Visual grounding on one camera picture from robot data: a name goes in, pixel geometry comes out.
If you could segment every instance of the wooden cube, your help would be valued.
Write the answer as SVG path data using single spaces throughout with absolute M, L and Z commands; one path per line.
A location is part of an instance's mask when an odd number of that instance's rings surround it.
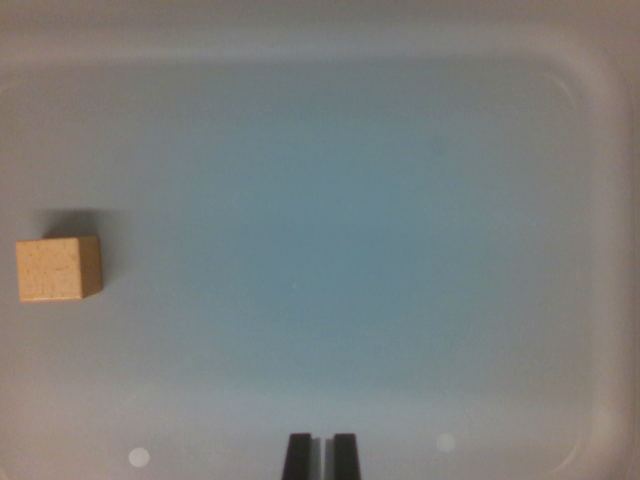
M 102 290 L 98 237 L 17 242 L 16 258 L 23 302 L 80 300 Z

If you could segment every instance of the wooden block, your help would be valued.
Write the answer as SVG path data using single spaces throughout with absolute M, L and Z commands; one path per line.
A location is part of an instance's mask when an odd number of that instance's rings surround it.
M 17 242 L 16 259 L 23 302 L 80 300 L 102 290 L 98 237 Z

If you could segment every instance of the white surface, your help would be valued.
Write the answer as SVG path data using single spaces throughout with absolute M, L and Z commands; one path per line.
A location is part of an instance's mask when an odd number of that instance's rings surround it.
M 8 478 L 278 478 L 293 431 L 369 480 L 626 461 L 632 123 L 585 38 L 6 33 L 0 75 Z M 13 242 L 70 209 L 106 290 L 20 305 Z

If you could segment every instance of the white dot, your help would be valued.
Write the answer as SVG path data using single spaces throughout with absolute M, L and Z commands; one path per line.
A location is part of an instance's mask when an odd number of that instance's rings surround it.
M 436 441 L 438 450 L 443 453 L 451 453 L 456 448 L 456 439 L 450 433 L 443 433 Z
M 147 463 L 149 463 L 149 459 L 149 452 L 144 448 L 134 448 L 131 450 L 131 453 L 129 453 L 129 461 L 134 467 L 146 467 Z

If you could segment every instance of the white tray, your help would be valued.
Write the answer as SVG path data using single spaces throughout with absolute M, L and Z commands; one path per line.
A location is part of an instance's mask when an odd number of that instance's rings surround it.
M 277 479 L 305 431 L 366 480 L 626 458 L 632 123 L 586 39 L 5 34 L 0 80 L 2 480 Z M 15 241 L 93 233 L 102 293 L 20 304 Z

